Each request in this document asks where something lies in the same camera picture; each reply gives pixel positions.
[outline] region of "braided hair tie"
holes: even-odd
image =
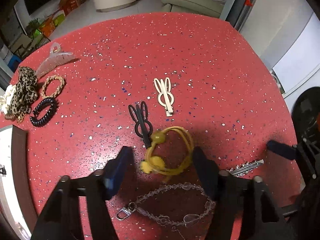
[[[59,80],[60,81],[60,85],[57,87],[57,90],[52,93],[50,96],[47,96],[45,94],[45,91],[47,90],[48,85],[53,81],[53,80]],[[48,77],[47,80],[45,81],[45,83],[42,86],[42,91],[40,93],[40,95],[42,96],[42,98],[56,98],[58,95],[60,95],[60,93],[62,92],[62,89],[65,86],[65,81],[63,77],[60,76],[51,76]]]

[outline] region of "coil hair tie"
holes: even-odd
[[[38,115],[42,110],[44,110],[47,106],[50,106],[48,111],[45,113],[45,115],[37,119]],[[45,98],[43,99],[39,105],[36,106],[36,108],[32,111],[34,116],[30,116],[30,122],[35,127],[43,127],[46,125],[54,116],[58,108],[58,103],[54,98]]]
[[[52,93],[50,96],[47,96],[45,94],[45,91],[47,90],[48,85],[53,80],[59,80],[60,81],[60,85],[57,87],[57,90],[54,93]],[[40,95],[42,96],[42,98],[56,98],[58,95],[60,95],[60,93],[62,92],[62,89],[64,88],[64,86],[65,86],[65,81],[64,81],[63,77],[60,77],[60,76],[57,76],[57,75],[48,77],[47,80],[45,81],[45,83],[42,86],[42,90],[41,90]]]
[[[156,148],[157,144],[165,142],[166,133],[169,131],[177,132],[185,142],[188,150],[187,156],[184,158],[182,163],[175,169],[169,169],[165,167],[164,160],[159,156],[152,156],[153,150]],[[193,152],[193,140],[191,135],[185,130],[183,127],[180,126],[172,126],[166,128],[162,131],[157,131],[151,135],[152,143],[151,147],[146,151],[146,158],[144,161],[141,162],[140,168],[143,172],[149,174],[151,172],[160,173],[167,176],[165,182],[167,182],[171,176],[178,175],[182,173],[192,162],[192,152]]]
[[[17,116],[14,114],[5,114],[4,119],[10,120],[10,121],[15,121],[17,119]]]

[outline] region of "blue gripper pad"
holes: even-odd
[[[296,158],[297,150],[284,143],[270,140],[267,142],[267,149],[291,161]]]
[[[216,200],[219,167],[215,161],[207,159],[200,147],[194,148],[192,162],[205,193],[212,200]]]
[[[106,200],[110,200],[120,189],[127,166],[132,159],[131,147],[123,146],[115,159],[109,160],[103,168],[103,185],[106,190]]]

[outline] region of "leopard print scrunchie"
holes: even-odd
[[[19,81],[8,108],[8,115],[16,116],[20,123],[24,116],[30,113],[30,105],[37,100],[38,93],[36,71],[29,67],[19,67],[18,71]]]

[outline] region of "red table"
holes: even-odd
[[[279,205],[291,203],[291,197],[299,193],[296,163],[266,152],[270,139],[296,142],[288,109],[267,68],[228,23],[194,14],[152,13],[97,23],[55,41],[79,57],[54,71],[67,83],[58,96],[59,109],[43,128],[33,127],[28,118],[19,125],[28,131],[30,188],[38,213],[59,176],[87,176],[103,168],[127,145],[134,147],[135,166],[129,167],[119,194],[108,202],[119,239],[180,238],[171,227],[161,227],[137,212],[124,221],[115,218],[130,200],[158,188],[163,180],[161,175],[139,170],[145,148],[134,133],[128,105],[142,100],[148,105],[154,129],[172,125],[188,129],[195,145],[221,169],[263,158],[265,164],[248,177],[261,175]],[[36,69],[47,57],[50,45],[21,65]],[[153,85],[154,78],[167,76],[175,98],[171,118],[165,116]],[[57,84],[49,85],[47,94]],[[184,152],[182,139],[170,133],[169,140],[154,153],[164,156],[168,167],[174,167]],[[185,181],[200,183],[193,166],[169,183]],[[205,198],[197,192],[175,190],[150,198],[144,208],[181,221],[185,214],[202,213],[204,203]],[[84,199],[81,210],[84,234],[90,239]],[[203,239],[210,220],[207,216],[181,232],[187,239]],[[238,230],[235,226],[232,239]]]

